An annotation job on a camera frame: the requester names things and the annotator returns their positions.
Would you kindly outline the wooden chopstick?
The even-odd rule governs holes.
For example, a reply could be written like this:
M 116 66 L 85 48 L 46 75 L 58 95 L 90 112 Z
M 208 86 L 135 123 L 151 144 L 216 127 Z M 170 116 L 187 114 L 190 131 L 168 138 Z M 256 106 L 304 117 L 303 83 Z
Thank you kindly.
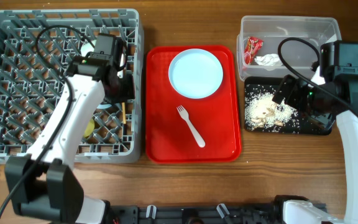
M 125 104 L 125 102 L 122 102 L 121 106 L 122 106 L 122 123 L 126 124 L 127 119 L 126 119 L 126 104 Z

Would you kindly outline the small light blue bowl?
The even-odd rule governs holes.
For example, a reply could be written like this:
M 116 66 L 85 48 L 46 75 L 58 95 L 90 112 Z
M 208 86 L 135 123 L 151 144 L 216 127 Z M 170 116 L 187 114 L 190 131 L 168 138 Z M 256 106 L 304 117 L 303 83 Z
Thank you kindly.
M 101 103 L 97 106 L 97 109 L 98 110 L 106 110 L 110 107 L 112 107 L 112 104 L 110 104 L 110 103 Z

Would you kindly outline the yellow cup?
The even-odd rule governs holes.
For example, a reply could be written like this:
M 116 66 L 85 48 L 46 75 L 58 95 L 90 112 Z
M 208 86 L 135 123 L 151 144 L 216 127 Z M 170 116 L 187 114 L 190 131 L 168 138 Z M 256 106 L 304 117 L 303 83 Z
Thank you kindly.
M 94 131 L 95 123 L 93 119 L 90 119 L 89 123 L 87 124 L 87 127 L 85 129 L 84 138 L 90 137 L 91 133 Z

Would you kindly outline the light green bowl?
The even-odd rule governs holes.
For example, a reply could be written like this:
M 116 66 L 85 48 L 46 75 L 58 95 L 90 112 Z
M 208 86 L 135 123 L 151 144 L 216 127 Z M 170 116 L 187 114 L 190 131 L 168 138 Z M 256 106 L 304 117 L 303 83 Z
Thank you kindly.
M 86 55 L 90 52 L 94 52 L 94 46 L 96 44 L 96 40 L 92 40 L 91 43 L 83 44 L 80 53 L 82 57 L 86 57 Z

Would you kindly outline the rice and food scraps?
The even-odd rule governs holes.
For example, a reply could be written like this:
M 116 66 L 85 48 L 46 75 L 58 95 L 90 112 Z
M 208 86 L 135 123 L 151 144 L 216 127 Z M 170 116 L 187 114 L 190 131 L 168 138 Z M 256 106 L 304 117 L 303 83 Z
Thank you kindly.
M 245 86 L 245 128 L 248 131 L 285 133 L 300 127 L 300 116 L 283 101 L 273 101 L 275 85 Z

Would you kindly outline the white tissue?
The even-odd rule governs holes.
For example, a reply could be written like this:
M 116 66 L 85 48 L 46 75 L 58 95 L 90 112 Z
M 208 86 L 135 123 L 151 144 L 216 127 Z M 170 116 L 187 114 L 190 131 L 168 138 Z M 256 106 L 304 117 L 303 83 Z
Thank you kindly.
M 282 66 L 283 63 L 280 60 L 280 57 L 277 54 L 267 54 L 264 56 L 256 56 L 254 58 L 254 61 L 257 65 L 260 66 L 268 66 L 268 67 L 276 67 L 276 66 Z

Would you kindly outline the white plastic fork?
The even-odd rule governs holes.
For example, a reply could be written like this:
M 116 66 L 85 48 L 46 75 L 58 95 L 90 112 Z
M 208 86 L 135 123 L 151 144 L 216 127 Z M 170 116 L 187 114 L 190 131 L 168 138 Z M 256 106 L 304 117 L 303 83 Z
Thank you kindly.
M 180 115 L 180 117 L 188 125 L 197 145 L 199 147 L 205 147 L 206 143 L 205 143 L 204 139 L 201 137 L 201 135 L 199 134 L 199 132 L 196 130 L 196 128 L 193 126 L 192 122 L 190 121 L 190 117 L 189 117 L 187 110 L 182 105 L 180 105 L 180 106 L 177 106 L 177 111 L 178 111 L 178 114 Z

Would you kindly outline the large light blue plate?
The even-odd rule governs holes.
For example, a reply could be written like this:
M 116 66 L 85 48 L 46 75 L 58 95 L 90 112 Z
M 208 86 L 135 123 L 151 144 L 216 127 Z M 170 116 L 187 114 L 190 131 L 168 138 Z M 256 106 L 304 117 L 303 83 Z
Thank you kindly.
M 168 67 L 173 89 L 186 98 L 202 99 L 215 93 L 223 82 L 223 66 L 211 52 L 188 49 L 178 53 Z

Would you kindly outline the red snack wrapper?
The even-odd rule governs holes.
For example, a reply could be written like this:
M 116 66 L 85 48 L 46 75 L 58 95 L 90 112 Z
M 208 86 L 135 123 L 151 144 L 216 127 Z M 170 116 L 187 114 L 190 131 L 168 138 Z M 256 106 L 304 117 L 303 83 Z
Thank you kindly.
M 263 43 L 262 39 L 256 37 L 249 37 L 247 39 L 244 49 L 244 62 L 246 65 L 251 64 L 257 52 L 262 48 Z

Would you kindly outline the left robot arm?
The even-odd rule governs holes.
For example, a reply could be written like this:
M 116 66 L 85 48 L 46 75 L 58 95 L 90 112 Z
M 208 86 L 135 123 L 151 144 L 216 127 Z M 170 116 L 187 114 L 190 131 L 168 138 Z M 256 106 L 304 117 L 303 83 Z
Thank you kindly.
M 107 200 L 85 195 L 73 173 L 79 143 L 96 108 L 103 102 L 134 98 L 133 78 L 119 77 L 127 45 L 111 34 L 99 34 L 93 51 L 76 56 L 62 77 L 63 93 L 39 137 L 24 156 L 10 157 L 4 172 L 15 214 L 55 223 L 118 223 Z

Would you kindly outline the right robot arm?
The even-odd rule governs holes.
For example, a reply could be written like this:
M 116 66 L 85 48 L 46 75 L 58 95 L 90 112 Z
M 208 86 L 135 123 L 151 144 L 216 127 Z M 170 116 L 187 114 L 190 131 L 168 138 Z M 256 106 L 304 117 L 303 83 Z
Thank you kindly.
M 336 40 L 314 50 L 323 84 L 316 84 L 278 57 L 290 71 L 273 101 L 298 110 L 321 128 L 337 124 L 344 150 L 347 200 L 341 223 L 358 223 L 358 43 Z

